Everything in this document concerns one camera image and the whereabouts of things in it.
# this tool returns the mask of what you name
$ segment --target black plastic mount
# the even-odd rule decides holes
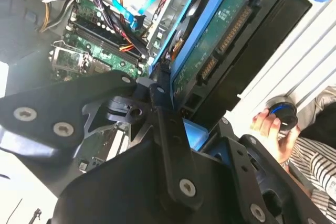
[[[161,71],[158,79],[168,75]],[[282,200],[286,224],[329,223],[255,138],[243,136],[238,143],[219,134],[208,148],[214,157],[193,152],[169,88],[138,82],[112,71],[0,99],[1,149],[46,168],[47,161],[69,161],[87,135],[115,121],[138,126],[132,148],[68,185],[52,223],[275,224],[263,199],[268,190]],[[57,135],[59,122],[73,131],[58,129]]]

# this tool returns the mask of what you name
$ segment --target silver screw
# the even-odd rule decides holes
[[[37,112],[28,107],[17,108],[13,114],[16,119],[23,122],[31,122],[37,117]]]
[[[164,93],[164,89],[161,87],[157,87],[157,90],[159,90],[161,93]]]
[[[309,224],[316,224],[316,222],[315,221],[313,221],[312,219],[310,219],[310,218],[308,218],[308,223]]]
[[[188,197],[194,197],[196,195],[195,185],[186,178],[180,180],[180,190]]]
[[[69,123],[60,122],[54,125],[54,132],[58,136],[63,137],[71,136],[74,133],[74,131],[75,131],[74,127],[72,127],[72,125]]]
[[[125,76],[123,76],[121,79],[126,83],[131,83],[131,80],[128,79],[127,77],[125,77]]]
[[[258,205],[251,204],[250,210],[253,216],[256,217],[257,220],[259,220],[262,223],[266,221],[265,213]]]
[[[251,137],[251,136],[250,136],[250,140],[251,140],[251,142],[252,142],[253,144],[257,144],[257,140],[255,140],[254,137]]]
[[[222,118],[223,123],[229,124],[229,122],[226,120],[226,118]]]

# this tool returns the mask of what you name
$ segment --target black metal bracket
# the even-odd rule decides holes
[[[151,112],[131,146],[154,139],[160,202],[172,217],[181,218],[202,205],[198,174],[183,120],[172,110],[169,92],[153,83],[149,93]]]
[[[256,161],[259,187],[262,193],[274,191],[282,204],[282,216],[286,224],[319,223],[329,221],[308,196],[289,177],[263,145],[250,135],[243,135],[239,142]]]
[[[213,139],[205,152],[232,168],[235,194],[245,221],[251,219],[254,209],[254,220],[277,223],[274,218],[277,214],[272,212],[269,202],[266,207],[263,198],[272,192],[279,200],[278,214],[282,215],[284,223],[317,223],[317,220],[328,223],[322,212],[253,136],[243,135],[239,142],[227,137]]]
[[[212,145],[207,154],[219,158],[231,168],[235,196],[240,209],[237,218],[241,218],[245,223],[277,223],[265,205],[244,146],[228,137],[222,137]]]
[[[112,71],[4,97],[0,149],[49,163],[68,162],[84,138],[114,123],[104,103],[130,97],[136,87],[127,74]]]

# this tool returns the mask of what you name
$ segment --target person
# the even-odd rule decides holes
[[[280,125],[281,121],[264,109],[253,118],[251,130],[322,213],[336,223],[336,150],[322,142],[300,136],[298,126],[279,139]],[[294,177],[289,163],[313,184],[313,190]]]

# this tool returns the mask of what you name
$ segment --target white surface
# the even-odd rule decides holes
[[[7,78],[8,78],[8,64],[0,61],[0,98],[5,96]]]
[[[336,78],[336,0],[313,7],[281,44],[225,115],[240,136],[254,115],[278,95],[294,100],[300,111]]]
[[[57,198],[14,155],[0,151],[0,223],[5,224],[20,199],[22,202],[8,224],[29,223],[37,208],[41,209],[41,221],[52,217]]]

